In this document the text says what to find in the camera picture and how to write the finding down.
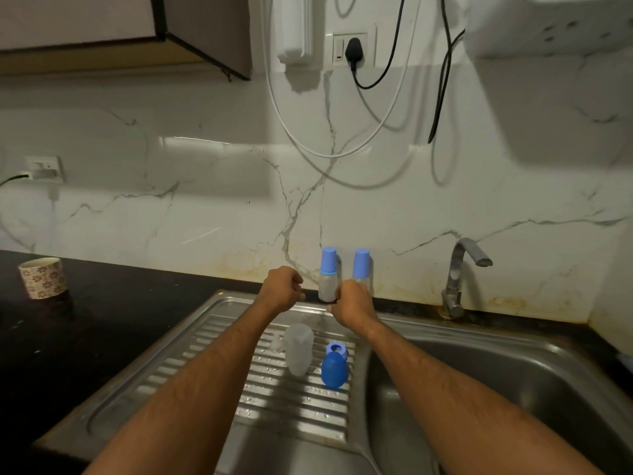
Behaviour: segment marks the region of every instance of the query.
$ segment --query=black plug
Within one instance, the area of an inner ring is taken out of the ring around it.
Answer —
[[[360,44],[360,40],[357,38],[352,38],[347,43],[347,48],[345,49],[345,58],[347,62],[351,65],[352,71],[356,71],[356,63],[363,59],[363,46]]]

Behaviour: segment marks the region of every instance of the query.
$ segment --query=cabinet door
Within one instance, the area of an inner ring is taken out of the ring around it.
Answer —
[[[0,50],[155,36],[150,0],[0,0]]]

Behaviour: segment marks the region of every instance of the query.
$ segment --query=person's right arm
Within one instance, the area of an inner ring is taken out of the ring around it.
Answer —
[[[365,285],[346,280],[330,306],[382,360],[450,475],[598,475],[541,421],[383,324]]]

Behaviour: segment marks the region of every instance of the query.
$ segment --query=black cable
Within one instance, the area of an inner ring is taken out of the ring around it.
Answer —
[[[28,178],[28,175],[15,175],[15,176],[12,176],[11,178],[7,178],[4,182],[0,183],[0,187],[4,185],[5,183],[9,183],[12,180],[18,180],[19,178]]]
[[[439,89],[437,91],[437,103],[435,116],[433,117],[433,126],[431,127],[431,133],[429,134],[429,143],[433,141],[437,132],[437,126],[439,125],[439,117],[442,113],[442,105],[444,104],[444,95],[446,94],[446,87],[448,86],[448,77],[451,73],[451,64],[453,63],[453,49],[457,42],[463,37],[465,30],[455,37],[451,41],[451,31],[448,27],[448,18],[446,16],[446,2],[442,0],[442,20],[444,21],[444,30],[446,31],[447,50],[442,62],[442,70],[439,74]]]
[[[398,22],[396,23],[396,34],[394,35],[394,44],[391,47],[391,55],[389,56],[389,62],[387,63],[387,66],[385,67],[385,71],[382,72],[382,75],[380,76],[380,78],[378,78],[371,85],[364,87],[360,83],[358,83],[358,79],[356,78],[356,64],[355,63],[352,64],[352,76],[354,77],[354,83],[361,90],[369,90],[369,89],[375,87],[376,85],[378,85],[378,83],[380,83],[382,81],[382,79],[385,77],[385,75],[389,71],[389,69],[391,67],[391,61],[393,60],[394,55],[396,53],[396,45],[398,45],[398,33],[400,33],[400,21],[402,20],[402,10],[403,10],[404,7],[405,7],[405,0],[401,0],[400,1],[400,12],[398,13]]]

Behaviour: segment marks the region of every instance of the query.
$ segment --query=white hose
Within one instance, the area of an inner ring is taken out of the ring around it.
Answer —
[[[277,100],[275,100],[275,95],[273,93],[273,87],[272,87],[272,84],[270,82],[270,71],[268,70],[268,49],[266,47],[266,29],[265,29],[265,23],[264,23],[265,22],[265,17],[266,17],[265,16],[265,9],[264,9],[265,0],[261,0],[261,10],[260,10],[260,12],[261,12],[261,44],[263,46],[264,70],[266,71],[266,80],[268,82],[268,92],[270,93],[270,99],[273,102],[273,106],[275,107],[275,112],[277,113],[277,118],[279,118],[279,122],[281,123],[281,126],[284,127],[284,131],[286,132],[286,135],[288,135],[290,140],[292,140],[299,148],[301,148],[303,151],[305,151],[307,153],[310,153],[310,154],[315,155],[315,156],[320,156],[322,158],[342,158],[343,156],[351,155],[352,153],[356,153],[360,149],[364,148],[370,141],[372,141],[374,139],[374,137],[378,134],[380,129],[382,127],[384,127],[385,123],[387,122],[387,119],[389,118],[389,115],[391,114],[391,111],[394,109],[396,101],[398,100],[398,95],[400,95],[400,89],[402,88],[402,84],[403,84],[403,82],[405,80],[405,75],[407,73],[407,65],[409,64],[409,57],[411,56],[411,47],[413,46],[413,36],[415,35],[415,27],[416,27],[416,25],[418,23],[418,12],[420,11],[420,2],[421,1],[422,0],[418,0],[418,6],[417,6],[417,9],[415,10],[415,18],[413,20],[413,27],[411,28],[411,37],[409,38],[409,49],[407,51],[407,60],[405,61],[405,65],[402,68],[402,75],[400,76],[400,82],[398,83],[398,87],[396,89],[396,94],[394,95],[394,98],[391,101],[391,104],[389,105],[389,108],[387,109],[387,112],[385,113],[384,118],[382,119],[382,121],[380,122],[378,127],[376,127],[374,132],[371,135],[369,135],[367,140],[365,140],[364,142],[360,143],[360,145],[357,146],[356,148],[354,148],[352,150],[345,151],[343,153],[338,153],[336,155],[327,155],[327,154],[324,154],[324,153],[319,153],[318,151],[311,150],[310,148],[308,148],[305,145],[303,145],[302,143],[300,143],[297,140],[297,138],[295,138],[294,135],[292,135],[290,133],[290,130],[288,130],[288,127],[286,127],[286,124],[284,123],[283,119],[281,118],[281,113],[279,112],[279,106],[277,106]]]

